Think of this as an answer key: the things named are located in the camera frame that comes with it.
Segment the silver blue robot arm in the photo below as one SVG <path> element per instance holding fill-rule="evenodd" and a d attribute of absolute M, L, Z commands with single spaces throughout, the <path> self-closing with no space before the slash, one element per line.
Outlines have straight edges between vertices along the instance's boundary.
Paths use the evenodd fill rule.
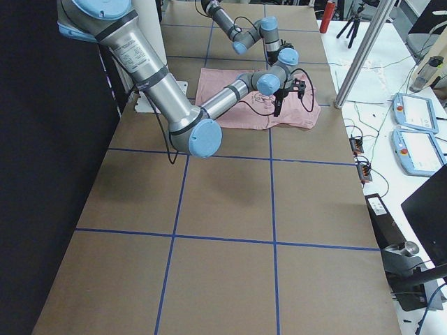
<path fill-rule="evenodd" d="M 166 141 L 180 152 L 207 158 L 221 145 L 222 131 L 216 120 L 249 93 L 274 96 L 274 115 L 279 115 L 284 97 L 295 85 L 299 55 L 291 44 L 280 41 L 275 17 L 264 17 L 243 31 L 218 1 L 202 1 L 201 6 L 229 37 L 237 54 L 263 41 L 270 67 L 239 75 L 199 106 L 190 103 L 141 32 L 131 1 L 58 1 L 57 24 L 67 38 L 109 47 L 138 90 L 167 120 Z"/>
<path fill-rule="evenodd" d="M 246 53 L 261 40 L 267 62 L 272 65 L 277 61 L 281 50 L 281 40 L 276 17 L 264 17 L 255 22 L 247 20 L 251 27 L 245 31 L 220 6 L 220 1 L 201 1 L 200 3 L 206 16 L 211 18 L 227 35 L 236 54 Z"/>

